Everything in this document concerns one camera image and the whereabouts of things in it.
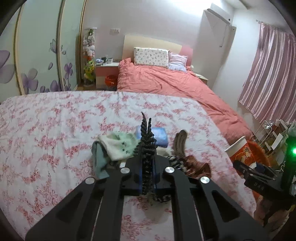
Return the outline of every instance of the black device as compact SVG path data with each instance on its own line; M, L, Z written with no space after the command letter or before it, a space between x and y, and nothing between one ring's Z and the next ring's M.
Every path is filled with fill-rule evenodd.
M243 174L246 180L244 184L264 198L272 201L269 212L264 218L263 226L267 225L268 219L275 212L289 210L296 203L296 185L292 183L296 171L295 134L290 133L286 143L286 165L283 172L277 172L263 165L264 173L259 173L240 161L233 162L233 167Z
M155 142L151 118L147 124L143 115L136 156L108 178L85 179L29 230L25 240L89 241L93 231L95 241L120 240L124 196L151 191L156 199L171 196L175 241L269 240L263 227L211 179L187 177L157 155Z

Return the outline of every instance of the white fabric with red flowers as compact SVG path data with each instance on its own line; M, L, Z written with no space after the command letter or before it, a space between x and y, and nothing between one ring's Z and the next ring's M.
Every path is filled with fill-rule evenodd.
M31 94L0 105L0 208L24 238L72 189L94 176L98 135L133 132L144 112L172 145L188 132L186 154L208 162L212 179L250 215L256 203L224 150L227 141L194 100L145 93L84 91ZM173 240L171 205L126 197L121 240Z

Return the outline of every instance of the sliding wardrobe door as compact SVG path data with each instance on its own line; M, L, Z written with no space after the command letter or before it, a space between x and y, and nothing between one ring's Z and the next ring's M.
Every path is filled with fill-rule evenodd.
M62 0L27 0L19 22L16 61L25 94L60 91L57 26Z
M19 10L13 15L0 36L0 102L20 95L14 60L15 27Z
M65 0L61 11L59 45L60 71L64 89L73 90L79 73L79 38L81 13L85 0Z

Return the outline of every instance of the round metal bolt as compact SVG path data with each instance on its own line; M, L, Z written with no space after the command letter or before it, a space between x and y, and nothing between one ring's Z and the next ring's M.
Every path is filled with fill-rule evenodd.
M165 172L167 173L173 173L175 171L175 169L173 167L166 167L165 168Z
M210 179L209 179L208 177L201 177L201 178L200 178L200 181L201 181L202 183L204 183L204 184L207 184L207 183L210 182Z
M123 174L127 174L130 172L130 169L128 167L123 167L120 169L120 172L123 173Z
M85 183L90 185L93 184L95 181L95 179L93 177L88 177L87 179L85 179Z

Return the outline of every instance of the white patterned pillow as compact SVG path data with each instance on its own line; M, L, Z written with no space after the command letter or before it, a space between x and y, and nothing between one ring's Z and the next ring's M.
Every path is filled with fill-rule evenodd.
M168 50L135 47L133 59L135 65L161 66L168 69Z

